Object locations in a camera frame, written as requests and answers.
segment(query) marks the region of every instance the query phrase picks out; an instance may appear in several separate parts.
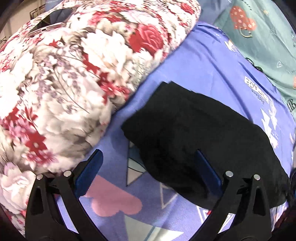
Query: heart pattern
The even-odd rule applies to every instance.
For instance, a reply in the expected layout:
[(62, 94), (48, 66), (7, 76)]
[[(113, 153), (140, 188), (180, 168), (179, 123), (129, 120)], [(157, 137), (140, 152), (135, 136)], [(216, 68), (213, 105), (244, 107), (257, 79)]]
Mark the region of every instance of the heart pattern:
[(235, 29), (252, 31), (257, 28), (255, 20), (248, 18), (246, 12), (239, 6), (232, 7), (232, 9), (230, 10), (230, 17), (234, 22)]
[(86, 197), (93, 198), (91, 207), (101, 217), (111, 217), (119, 211), (127, 215), (137, 214), (142, 209), (139, 198), (127, 193), (97, 175), (89, 187)]

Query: teal fabric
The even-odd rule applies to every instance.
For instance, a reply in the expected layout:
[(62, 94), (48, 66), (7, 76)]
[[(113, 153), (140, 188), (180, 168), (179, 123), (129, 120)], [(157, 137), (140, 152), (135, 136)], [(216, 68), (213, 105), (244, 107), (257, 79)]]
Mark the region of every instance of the teal fabric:
[(267, 75), (296, 119), (296, 34), (276, 4), (233, 0), (214, 25)]

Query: black cloth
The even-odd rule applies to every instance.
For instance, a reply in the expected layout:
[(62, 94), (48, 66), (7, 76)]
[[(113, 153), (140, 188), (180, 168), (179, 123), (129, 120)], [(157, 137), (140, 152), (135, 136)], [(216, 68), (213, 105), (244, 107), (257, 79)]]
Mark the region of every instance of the black cloth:
[[(173, 82), (162, 83), (122, 130), (140, 149), (147, 171), (198, 206), (211, 210), (218, 197), (210, 195), (195, 169), (196, 150), (221, 179), (228, 170), (245, 178), (259, 174), (270, 208), (286, 200), (289, 177), (265, 132), (210, 97)], [(232, 213), (236, 213), (240, 197), (236, 196)]]

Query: blue bedsheet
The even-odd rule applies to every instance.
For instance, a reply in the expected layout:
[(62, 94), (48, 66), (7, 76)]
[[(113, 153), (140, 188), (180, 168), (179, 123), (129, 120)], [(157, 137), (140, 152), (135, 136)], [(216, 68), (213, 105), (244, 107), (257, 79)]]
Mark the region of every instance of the blue bedsheet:
[(57, 6), (61, 1), (63, 0), (46, 0), (45, 3), (45, 11), (49, 11), (50, 9), (54, 8)]
[[(113, 116), (97, 146), (104, 154), (104, 163), (80, 201), (109, 241), (187, 241), (208, 215), (208, 210), (154, 180), (120, 128), (162, 81), (174, 81), (210, 96), (259, 125), (286, 173), (291, 172), (295, 122), (277, 89), (241, 56), (221, 30), (199, 22)], [(216, 107), (209, 108), (214, 112)], [(58, 203), (67, 226), (75, 230), (62, 200)], [(283, 204), (271, 210), (273, 224), (285, 208)], [(228, 215), (223, 230), (233, 217)]]

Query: floral blanket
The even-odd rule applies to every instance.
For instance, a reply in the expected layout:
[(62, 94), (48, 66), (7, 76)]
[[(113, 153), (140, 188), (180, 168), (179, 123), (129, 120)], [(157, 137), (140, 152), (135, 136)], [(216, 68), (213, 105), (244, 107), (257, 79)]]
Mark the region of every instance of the floral blanket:
[[(27, 37), (52, 11), (73, 6), (66, 27)], [(82, 161), (200, 11), (196, 0), (66, 0), (7, 41), (0, 52), (0, 203), (21, 233), (36, 175)]]

